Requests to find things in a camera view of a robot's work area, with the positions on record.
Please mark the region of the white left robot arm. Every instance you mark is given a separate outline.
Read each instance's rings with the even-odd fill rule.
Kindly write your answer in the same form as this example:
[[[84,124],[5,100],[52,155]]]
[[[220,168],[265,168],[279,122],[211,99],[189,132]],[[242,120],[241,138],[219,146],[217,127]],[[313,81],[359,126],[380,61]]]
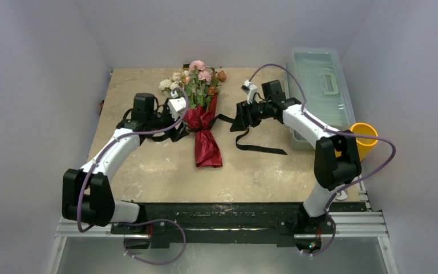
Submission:
[[[89,162],[64,173],[62,215],[76,221],[81,233],[111,223],[125,223],[132,233],[146,229],[147,218],[140,213],[140,205],[116,200],[111,181],[146,139],[159,142],[170,138],[175,142],[184,136],[183,120],[189,105],[186,94],[178,95],[180,91],[173,90],[164,104],[153,94],[137,93],[106,145]]]

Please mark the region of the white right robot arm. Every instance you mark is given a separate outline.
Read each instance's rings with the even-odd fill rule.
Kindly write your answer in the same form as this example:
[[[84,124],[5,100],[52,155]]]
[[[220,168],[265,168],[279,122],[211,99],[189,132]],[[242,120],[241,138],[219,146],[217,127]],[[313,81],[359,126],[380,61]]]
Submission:
[[[335,193],[360,175],[362,168],[356,140],[350,131],[331,128],[306,110],[296,98],[287,98],[279,81],[262,85],[264,100],[256,101],[258,87],[246,80],[241,90],[247,99],[236,105],[231,132],[246,132],[262,120],[275,119],[305,138],[314,148],[315,186],[299,207],[296,229],[311,232],[325,219]]]

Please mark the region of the red paper flower bouquet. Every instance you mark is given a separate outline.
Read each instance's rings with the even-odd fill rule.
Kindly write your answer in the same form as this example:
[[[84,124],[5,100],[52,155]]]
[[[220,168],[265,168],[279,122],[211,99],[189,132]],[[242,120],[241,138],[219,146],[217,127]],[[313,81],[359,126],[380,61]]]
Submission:
[[[175,72],[159,83],[162,93],[181,87],[187,95],[189,110],[185,116],[186,126],[195,134],[194,155],[196,167],[222,167],[220,148],[211,133],[216,117],[218,96],[227,80],[223,70],[206,66],[201,60],[185,65],[182,72]]]

